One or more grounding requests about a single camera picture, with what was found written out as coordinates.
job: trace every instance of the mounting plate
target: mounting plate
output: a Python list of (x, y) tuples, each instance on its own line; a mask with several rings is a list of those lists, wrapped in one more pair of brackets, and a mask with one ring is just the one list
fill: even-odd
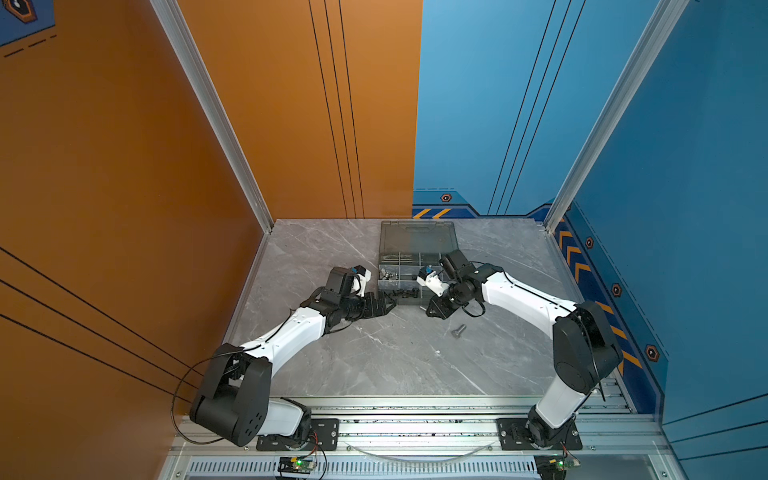
[[(538, 450), (546, 452), (548, 449), (540, 449), (531, 442), (531, 436), (525, 424), (528, 419), (496, 419), (496, 429), (498, 430), (498, 440), (502, 443), (502, 450)], [(558, 445), (553, 445), (552, 450), (558, 450)], [(568, 450), (581, 450), (584, 446), (581, 444), (581, 436), (573, 425), (567, 435), (565, 435), (565, 448)]]
[(310, 438), (312, 440), (300, 449), (294, 448), (293, 441), (281, 435), (259, 435), (256, 450), (260, 452), (304, 452), (314, 448), (313, 434), (317, 434), (317, 442), (326, 452), (336, 450), (339, 439), (339, 419), (312, 419)]

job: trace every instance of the screw head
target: screw head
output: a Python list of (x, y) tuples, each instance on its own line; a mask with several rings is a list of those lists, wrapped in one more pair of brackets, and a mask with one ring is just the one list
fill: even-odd
[(658, 362), (659, 361), (659, 349), (656, 348), (655, 345), (648, 345), (645, 347), (645, 356), (651, 361), (651, 362)]

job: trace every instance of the bolt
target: bolt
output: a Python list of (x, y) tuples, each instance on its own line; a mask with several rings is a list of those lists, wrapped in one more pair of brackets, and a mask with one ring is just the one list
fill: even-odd
[(453, 338), (458, 339), (460, 336), (462, 336), (462, 333), (464, 333), (464, 330), (467, 329), (467, 326), (462, 324), (458, 327), (456, 330), (451, 331), (451, 335), (453, 335)]

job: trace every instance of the ventilation grille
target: ventilation grille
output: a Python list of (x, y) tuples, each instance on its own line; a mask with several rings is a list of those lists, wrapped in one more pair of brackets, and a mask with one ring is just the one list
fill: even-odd
[(190, 462), (190, 467), (189, 470), (187, 470), (187, 474), (204, 476), (201, 474), (264, 473), (272, 475), (275, 472), (275, 468), (276, 464), (272, 458), (269, 460), (236, 460), (229, 457), (198, 457)]
[[(274, 478), (279, 457), (198, 457), (190, 462), (187, 475), (195, 478)], [(323, 459), (308, 479), (319, 478)], [(329, 458), (323, 480), (339, 478), (540, 478), (531, 455), (500, 455), (468, 458), (455, 463), (373, 461), (362, 455)]]

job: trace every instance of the orange wall panel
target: orange wall panel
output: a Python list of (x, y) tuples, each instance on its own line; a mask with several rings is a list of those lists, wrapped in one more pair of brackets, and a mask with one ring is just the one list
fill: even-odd
[(0, 51), (0, 315), (41, 333), (0, 317), (0, 472), (154, 478), (168, 392), (220, 343), (262, 232), (150, 3), (55, 17)]
[(421, 0), (181, 2), (277, 218), (410, 217)]

